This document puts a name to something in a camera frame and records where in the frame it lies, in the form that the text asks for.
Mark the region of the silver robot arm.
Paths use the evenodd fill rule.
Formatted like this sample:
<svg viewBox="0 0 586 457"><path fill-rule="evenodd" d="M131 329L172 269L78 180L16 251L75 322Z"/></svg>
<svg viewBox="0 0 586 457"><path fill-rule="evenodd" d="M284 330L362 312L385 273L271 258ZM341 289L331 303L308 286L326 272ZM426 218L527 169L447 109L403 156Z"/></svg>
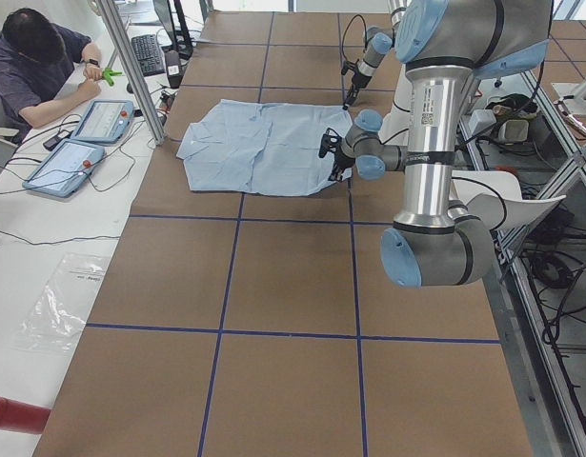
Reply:
<svg viewBox="0 0 586 457"><path fill-rule="evenodd" d="M363 57L345 62L352 78L346 103L393 52L412 86L408 142L381 139L381 116L364 109L344 135L324 133L320 154L333 157L330 177L356 169L364 179L402 171L401 211L381 238L381 261L402 287L458 286L491 267L489 229L451 190L460 116L481 80L531 70L546 56L549 1L393 1L391 26L370 28Z"/></svg>
<svg viewBox="0 0 586 457"><path fill-rule="evenodd" d="M341 38L340 51L343 57L341 75L345 76L349 71L353 74L350 87L348 88L342 108L348 110L356 101L359 92L365 89L371 82L375 71L380 66L384 57L394 47L398 28L410 6L410 1L389 1L389 13L391 26L387 28L368 27L361 14L356 14L350 21L360 18L363 24L363 55L355 61L345 55L344 41L349 28L346 28Z"/></svg>

